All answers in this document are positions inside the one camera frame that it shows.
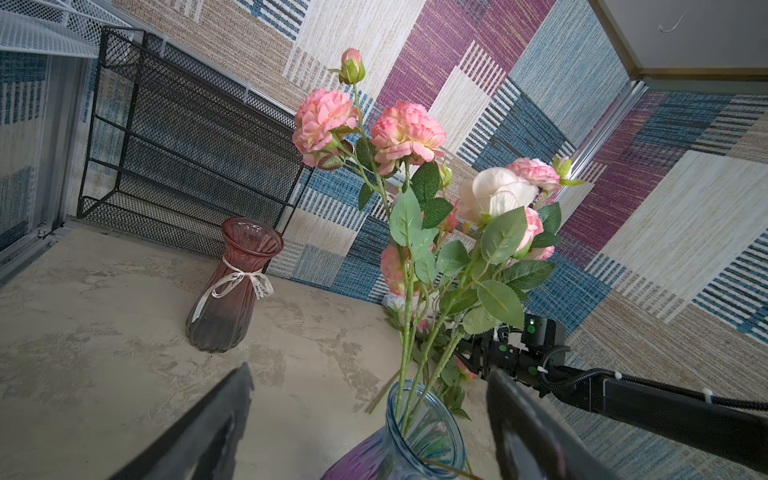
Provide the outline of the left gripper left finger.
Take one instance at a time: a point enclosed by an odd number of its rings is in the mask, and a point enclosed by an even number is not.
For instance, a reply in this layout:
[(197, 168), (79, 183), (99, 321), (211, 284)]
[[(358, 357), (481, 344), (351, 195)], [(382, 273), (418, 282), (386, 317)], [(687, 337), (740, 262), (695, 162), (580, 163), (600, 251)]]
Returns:
[(228, 373), (114, 479), (231, 479), (254, 385), (247, 364)]

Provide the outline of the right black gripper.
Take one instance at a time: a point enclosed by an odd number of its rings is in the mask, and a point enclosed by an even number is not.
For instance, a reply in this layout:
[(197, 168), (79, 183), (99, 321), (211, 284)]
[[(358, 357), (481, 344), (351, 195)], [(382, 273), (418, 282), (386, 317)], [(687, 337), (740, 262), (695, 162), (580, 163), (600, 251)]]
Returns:
[(458, 344), (458, 360), (470, 373), (487, 380), (494, 369), (535, 390), (546, 390), (539, 367), (553, 349), (565, 346), (563, 323), (526, 314), (522, 329), (502, 325)]

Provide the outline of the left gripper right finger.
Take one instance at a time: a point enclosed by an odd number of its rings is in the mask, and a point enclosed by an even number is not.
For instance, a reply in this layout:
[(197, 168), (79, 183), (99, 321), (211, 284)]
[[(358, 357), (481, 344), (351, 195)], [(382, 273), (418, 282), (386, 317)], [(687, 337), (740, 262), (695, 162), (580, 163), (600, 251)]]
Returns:
[(614, 479), (501, 369), (487, 376), (487, 410), (504, 479)]

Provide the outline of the purple blue glass vase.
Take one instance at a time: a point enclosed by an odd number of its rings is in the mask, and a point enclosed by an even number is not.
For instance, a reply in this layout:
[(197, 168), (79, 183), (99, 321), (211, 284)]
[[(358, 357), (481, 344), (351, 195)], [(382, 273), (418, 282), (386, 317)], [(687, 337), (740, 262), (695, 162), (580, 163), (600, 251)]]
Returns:
[(326, 470), (324, 479), (457, 479), (466, 470), (462, 434), (443, 402), (430, 392), (405, 421), (397, 393), (392, 386), (384, 426)]

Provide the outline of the dark red glass vase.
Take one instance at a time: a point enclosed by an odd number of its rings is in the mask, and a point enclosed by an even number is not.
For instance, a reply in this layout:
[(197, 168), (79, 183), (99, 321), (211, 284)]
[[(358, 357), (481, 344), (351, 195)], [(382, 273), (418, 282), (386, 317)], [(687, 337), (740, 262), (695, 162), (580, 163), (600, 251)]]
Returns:
[(257, 301), (274, 293), (263, 273), (284, 243), (272, 227), (244, 217), (222, 224), (224, 253), (186, 320), (190, 343), (206, 352), (226, 352), (246, 336)]

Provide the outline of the cream white rose stem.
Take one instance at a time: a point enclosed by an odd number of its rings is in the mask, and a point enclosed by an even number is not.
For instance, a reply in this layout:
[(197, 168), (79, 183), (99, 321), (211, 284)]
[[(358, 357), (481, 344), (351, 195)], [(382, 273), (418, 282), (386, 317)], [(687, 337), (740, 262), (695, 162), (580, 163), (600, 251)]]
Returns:
[[(390, 237), (400, 276), (393, 285), (405, 302), (395, 404), (402, 432), (410, 430), (417, 409), (465, 336), (499, 325), (522, 326), (523, 290), (505, 283), (503, 276), (546, 232), (532, 207), (539, 194), (525, 177), (494, 167), (466, 182), (456, 205), (418, 178), (408, 181), (395, 200)], [(423, 375), (431, 364), (441, 333), (447, 334), (448, 344), (425, 386), (407, 388), (416, 330), (430, 308), (436, 318), (419, 346), (422, 356), (416, 374)]]

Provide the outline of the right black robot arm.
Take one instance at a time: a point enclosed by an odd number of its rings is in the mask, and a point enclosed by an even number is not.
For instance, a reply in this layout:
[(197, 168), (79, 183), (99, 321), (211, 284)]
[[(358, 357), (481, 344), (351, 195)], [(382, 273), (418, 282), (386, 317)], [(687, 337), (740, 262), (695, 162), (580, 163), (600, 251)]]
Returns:
[(767, 470), (764, 402), (696, 392), (604, 368), (565, 365), (565, 326), (528, 314), (521, 347), (507, 345), (513, 328), (460, 341), (455, 354), (470, 372), (486, 379), (495, 368), (513, 380), (595, 413), (714, 454), (759, 472)]

